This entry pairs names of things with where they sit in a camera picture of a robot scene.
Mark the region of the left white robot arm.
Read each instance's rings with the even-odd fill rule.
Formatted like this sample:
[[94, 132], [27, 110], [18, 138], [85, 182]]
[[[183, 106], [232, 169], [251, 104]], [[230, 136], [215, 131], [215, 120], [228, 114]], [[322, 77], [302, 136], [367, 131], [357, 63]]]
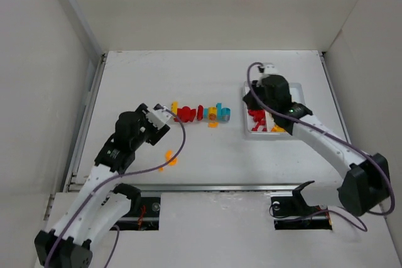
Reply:
[[124, 184], [122, 176], [143, 144], [154, 146], [168, 131], [171, 115], [160, 104], [141, 104], [123, 112], [94, 160], [76, 199], [64, 216], [34, 240], [43, 267], [88, 267], [95, 246], [114, 224], [141, 204], [140, 189]]

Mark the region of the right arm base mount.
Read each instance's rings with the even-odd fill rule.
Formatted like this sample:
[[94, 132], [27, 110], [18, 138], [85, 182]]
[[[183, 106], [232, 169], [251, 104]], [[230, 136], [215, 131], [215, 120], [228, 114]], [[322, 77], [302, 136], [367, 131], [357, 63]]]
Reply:
[[275, 230], [332, 230], [328, 208], [309, 206], [302, 197], [302, 190], [312, 183], [307, 181], [291, 191], [270, 194], [269, 214]]

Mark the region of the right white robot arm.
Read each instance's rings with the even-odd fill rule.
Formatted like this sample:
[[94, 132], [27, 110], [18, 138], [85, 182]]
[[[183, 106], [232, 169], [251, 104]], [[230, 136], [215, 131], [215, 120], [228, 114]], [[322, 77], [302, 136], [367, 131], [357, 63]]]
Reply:
[[395, 206], [387, 159], [355, 148], [325, 127], [303, 103], [295, 102], [290, 85], [281, 75], [263, 75], [248, 80], [249, 90], [242, 98], [247, 109], [264, 110], [286, 133], [304, 142], [331, 165], [342, 178], [340, 186], [319, 185], [308, 180], [292, 191], [305, 206], [337, 206], [360, 217], [386, 199]]

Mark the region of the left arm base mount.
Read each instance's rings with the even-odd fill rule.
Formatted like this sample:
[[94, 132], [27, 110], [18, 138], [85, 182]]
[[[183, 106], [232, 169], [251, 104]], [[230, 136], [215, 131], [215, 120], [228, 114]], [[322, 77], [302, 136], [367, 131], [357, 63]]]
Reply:
[[116, 222], [120, 230], [159, 230], [160, 195], [149, 192], [143, 194], [139, 188], [124, 183], [117, 185], [112, 192], [124, 195], [131, 202], [130, 210]]

